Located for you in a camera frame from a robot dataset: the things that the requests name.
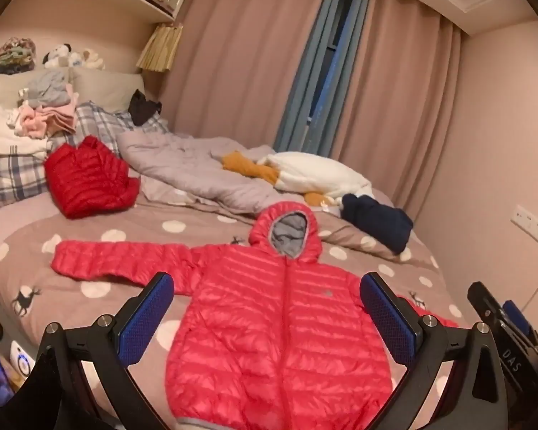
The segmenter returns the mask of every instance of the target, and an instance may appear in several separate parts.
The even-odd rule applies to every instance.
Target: red puffer jacket
[[[128,177],[128,170],[124,160],[93,136],[77,148],[63,144],[44,162],[52,198],[70,219],[131,207],[140,181]]]
[[[250,232],[251,247],[62,241],[52,268],[145,285],[170,273],[192,295],[167,359],[178,421],[237,430],[363,429],[392,392],[383,342],[360,279],[317,261],[311,210],[281,202]]]

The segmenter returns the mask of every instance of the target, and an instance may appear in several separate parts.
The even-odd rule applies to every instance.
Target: plaid pillow
[[[113,153],[119,156],[116,136],[127,130],[141,129],[145,132],[166,133],[167,122],[155,113],[143,126],[133,125],[131,116],[127,111],[108,113],[93,102],[86,102],[76,108],[76,134],[58,134],[52,137],[52,150],[64,143],[76,147],[86,136],[96,136]]]
[[[116,135],[137,129],[127,111],[108,113],[92,102],[76,108],[76,134],[56,134],[50,141],[52,150],[64,143],[73,147],[92,135],[100,139],[119,156]],[[167,132],[167,123],[158,114],[139,129],[148,132]],[[31,155],[0,156],[0,207],[13,204],[47,191],[43,161]]]

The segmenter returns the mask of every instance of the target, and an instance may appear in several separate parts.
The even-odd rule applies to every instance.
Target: polka dot bedsheet
[[[379,242],[351,225],[325,212],[316,213],[323,242],[320,261],[362,276],[380,273],[399,295],[417,306],[465,326],[462,313],[452,302],[438,263],[428,248],[412,236],[406,250],[394,256]],[[199,211],[184,205],[152,203],[144,197],[126,212],[97,215],[69,221],[60,214],[39,219],[18,229],[0,243],[0,303],[39,343],[51,321],[65,328],[89,325],[102,314],[114,314],[140,288],[108,277],[100,281],[74,281],[57,275],[50,262],[56,245],[64,239],[84,241],[179,242],[191,247],[204,244],[247,244],[251,226],[215,212]],[[24,299],[24,306],[15,301]],[[175,296],[142,360],[129,368],[142,392],[171,428],[176,425],[165,398],[164,374],[167,352],[190,298]],[[405,367],[392,360],[393,386]],[[92,364],[84,363],[86,376],[100,405],[112,412]],[[417,417],[414,427],[428,422],[442,394],[450,365],[444,364]]]

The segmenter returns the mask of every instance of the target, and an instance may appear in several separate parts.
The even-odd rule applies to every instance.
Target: gray comforter
[[[252,160],[271,153],[270,147],[246,149],[225,137],[195,139],[172,133],[128,131],[118,135],[121,156],[143,176],[142,191],[164,192],[161,183],[175,190],[214,201],[234,214],[257,215],[269,205],[281,201],[303,202],[298,194],[280,193],[263,179],[251,179],[224,170],[219,158],[237,150]]]

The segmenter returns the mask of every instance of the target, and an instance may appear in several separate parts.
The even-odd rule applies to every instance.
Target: curtain
[[[461,32],[418,0],[370,0],[331,158],[415,218],[449,126]]]
[[[321,0],[193,0],[160,94],[170,128],[273,143]]]
[[[332,33],[336,31],[340,4],[341,0],[323,0],[321,3],[275,139],[274,149],[279,152],[302,150],[329,155],[368,0],[352,0],[329,70],[324,73],[326,77],[320,85],[322,70],[326,69],[326,51],[331,48]],[[316,92],[319,98],[311,114]],[[307,127],[309,116],[311,122]]]

